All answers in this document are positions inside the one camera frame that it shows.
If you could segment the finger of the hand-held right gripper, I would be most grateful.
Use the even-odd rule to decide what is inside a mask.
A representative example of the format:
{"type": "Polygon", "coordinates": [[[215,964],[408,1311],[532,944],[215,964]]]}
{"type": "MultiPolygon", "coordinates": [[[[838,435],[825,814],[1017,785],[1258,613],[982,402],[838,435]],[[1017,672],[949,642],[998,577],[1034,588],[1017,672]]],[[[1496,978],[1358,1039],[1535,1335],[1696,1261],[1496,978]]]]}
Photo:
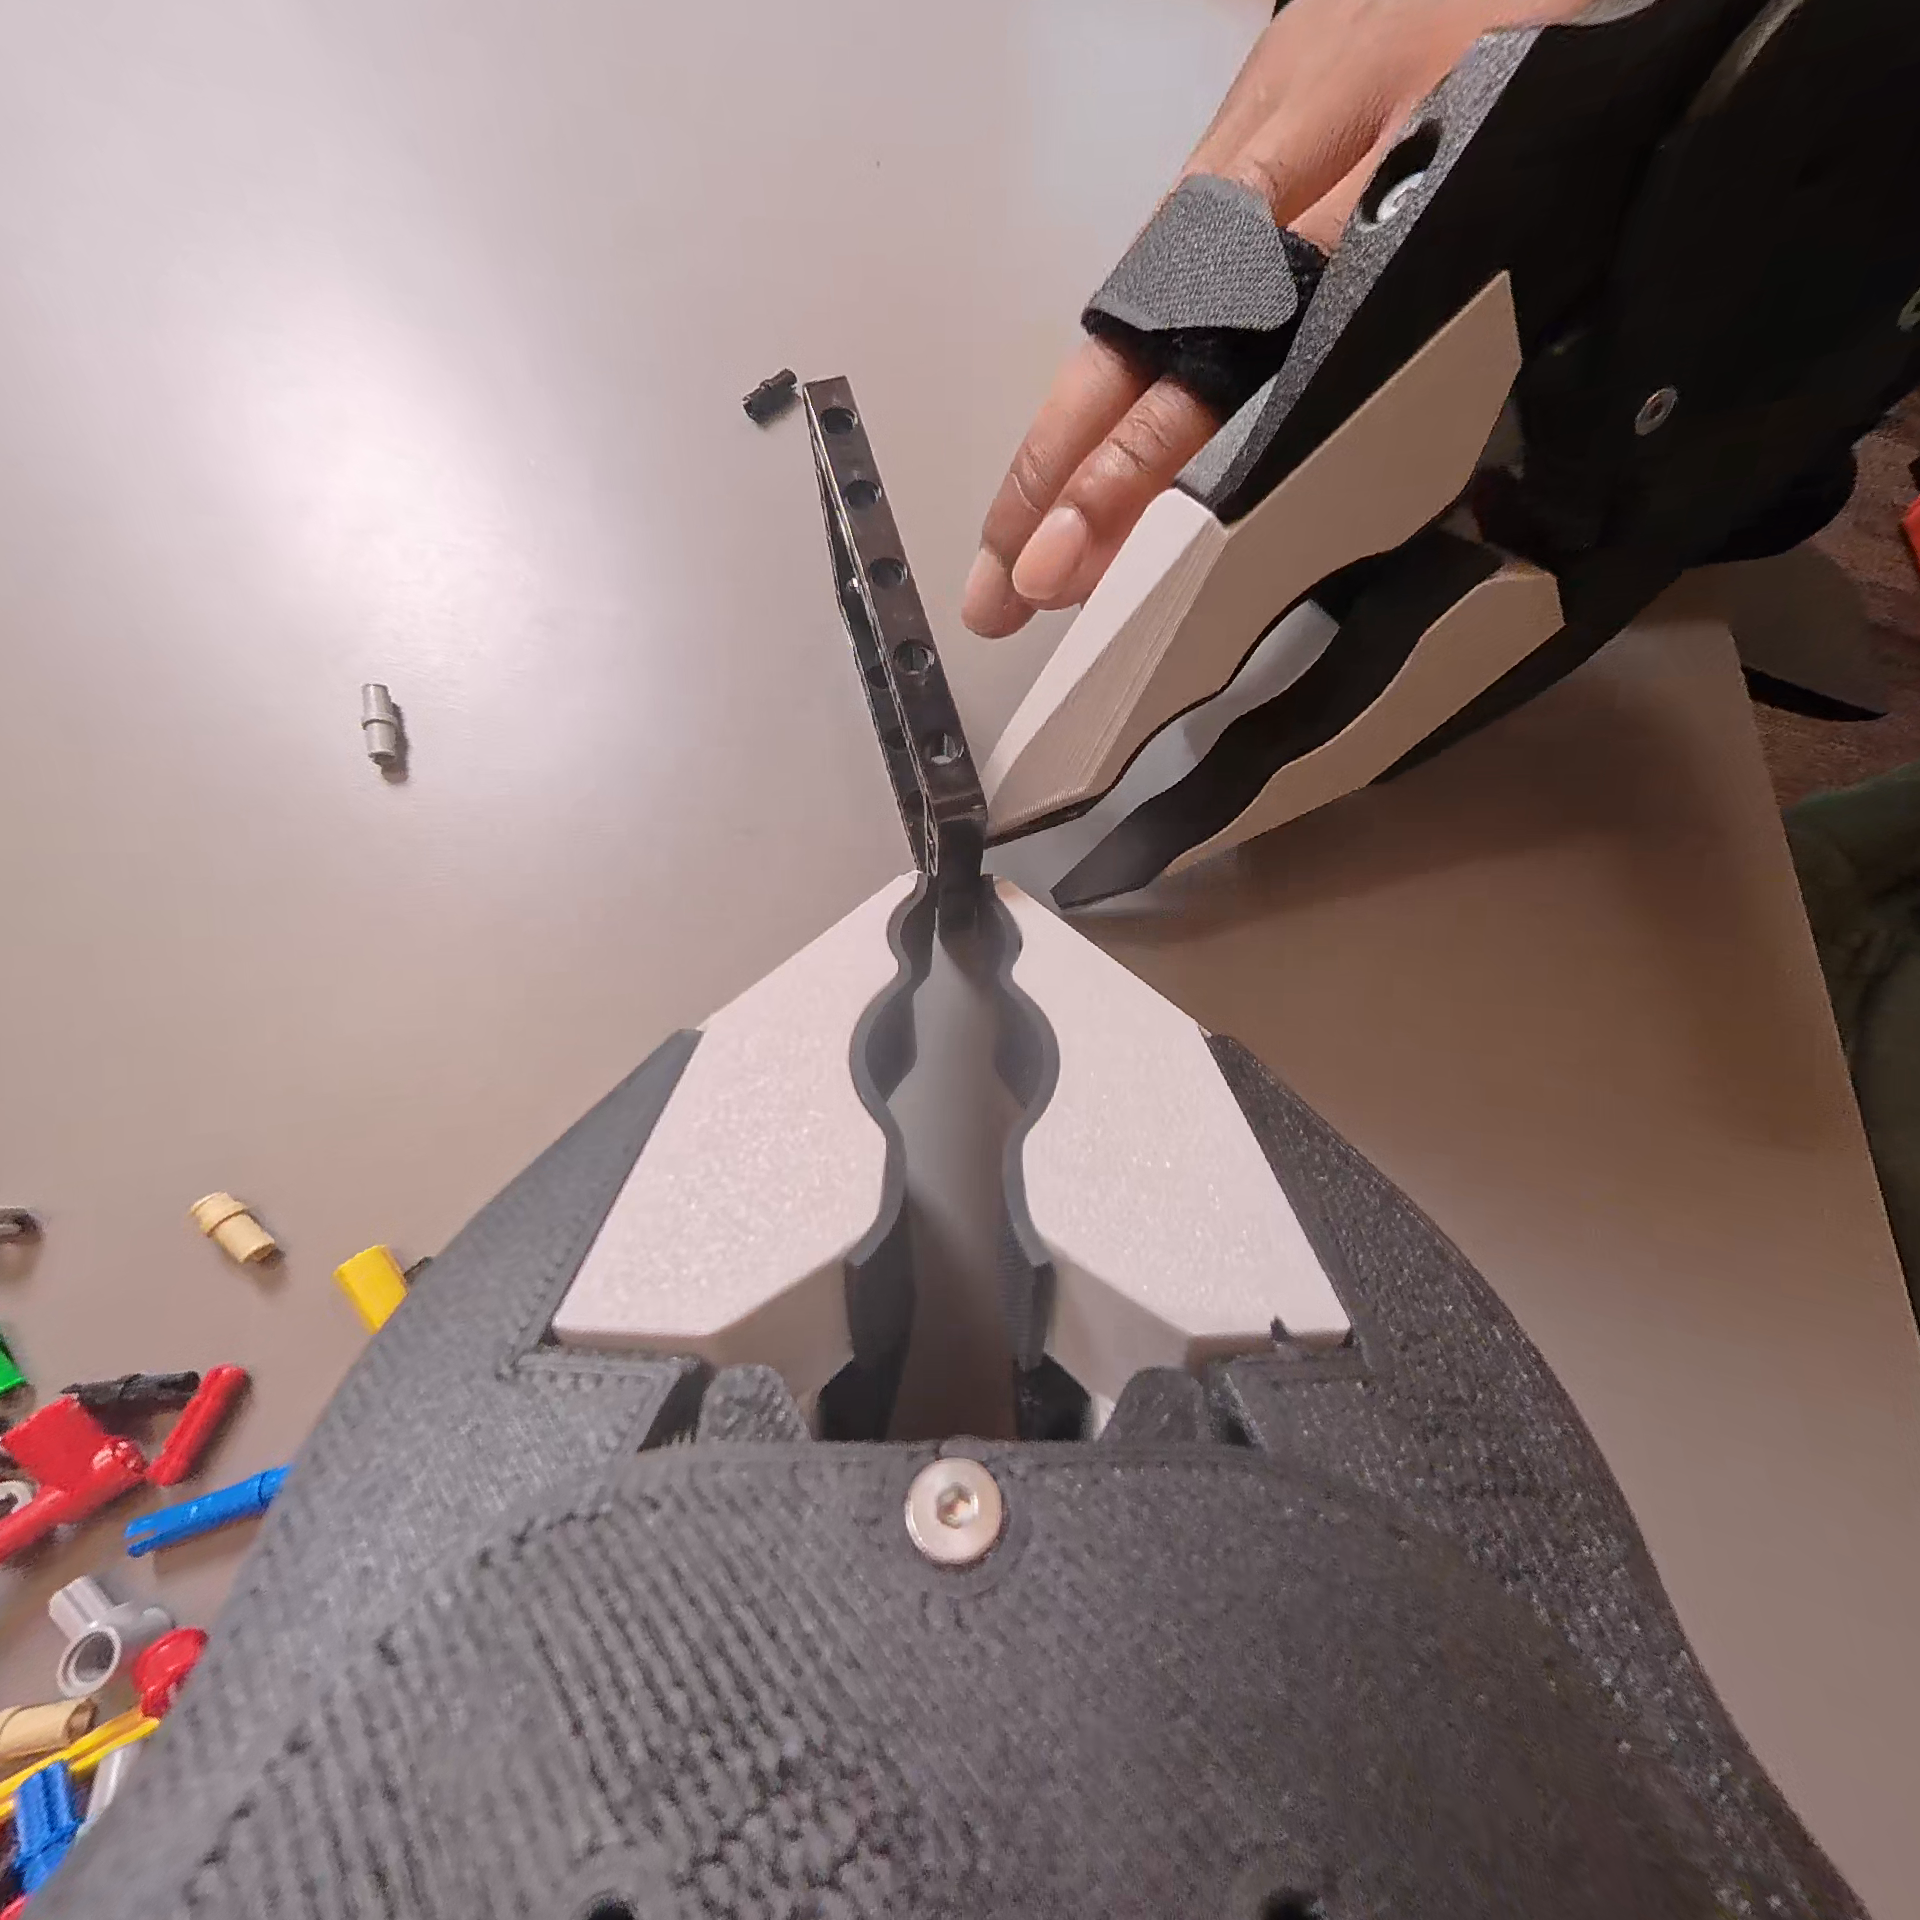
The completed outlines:
{"type": "Polygon", "coordinates": [[[1467,486],[1518,370],[1514,280],[1496,272],[1241,517],[1169,486],[998,737],[982,776],[990,838],[1099,803],[1308,588],[1436,521],[1467,486]]]}
{"type": "Polygon", "coordinates": [[[1053,903],[1135,893],[1368,785],[1562,628],[1556,579],[1521,561],[1376,568],[1318,658],[1126,811],[1053,882],[1053,903]]]}

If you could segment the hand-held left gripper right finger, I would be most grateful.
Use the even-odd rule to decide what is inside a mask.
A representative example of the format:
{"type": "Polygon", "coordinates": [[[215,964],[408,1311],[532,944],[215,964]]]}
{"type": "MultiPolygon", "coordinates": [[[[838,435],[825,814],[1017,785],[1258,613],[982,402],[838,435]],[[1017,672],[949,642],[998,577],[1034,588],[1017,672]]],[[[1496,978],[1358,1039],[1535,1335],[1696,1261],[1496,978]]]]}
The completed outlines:
{"type": "Polygon", "coordinates": [[[1018,1420],[1139,1371],[1350,1342],[1355,1321],[1208,1028],[1009,877],[982,942],[1012,1098],[998,1270],[1018,1420]]]}

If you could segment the black lego frame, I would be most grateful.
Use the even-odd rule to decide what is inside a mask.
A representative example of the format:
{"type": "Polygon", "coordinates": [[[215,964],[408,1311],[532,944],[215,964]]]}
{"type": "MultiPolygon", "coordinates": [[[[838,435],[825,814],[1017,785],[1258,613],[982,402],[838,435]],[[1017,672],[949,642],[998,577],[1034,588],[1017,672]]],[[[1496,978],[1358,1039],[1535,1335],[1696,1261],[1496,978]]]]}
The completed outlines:
{"type": "Polygon", "coordinates": [[[985,890],[987,803],[893,489],[847,379],[802,385],[834,595],[869,701],[900,827],[944,932],[970,930],[985,890]]]}

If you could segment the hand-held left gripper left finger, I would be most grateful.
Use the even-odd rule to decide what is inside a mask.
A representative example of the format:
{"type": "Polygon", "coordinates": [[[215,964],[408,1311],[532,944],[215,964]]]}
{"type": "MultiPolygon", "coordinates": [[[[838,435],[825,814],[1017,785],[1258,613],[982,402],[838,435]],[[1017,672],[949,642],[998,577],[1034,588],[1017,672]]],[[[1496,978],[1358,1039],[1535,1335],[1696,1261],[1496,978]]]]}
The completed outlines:
{"type": "Polygon", "coordinates": [[[929,886],[896,874],[676,1055],[550,1338],[763,1367],[821,1427],[888,1427],[913,1278],[893,1092],[916,1055],[929,886]]]}

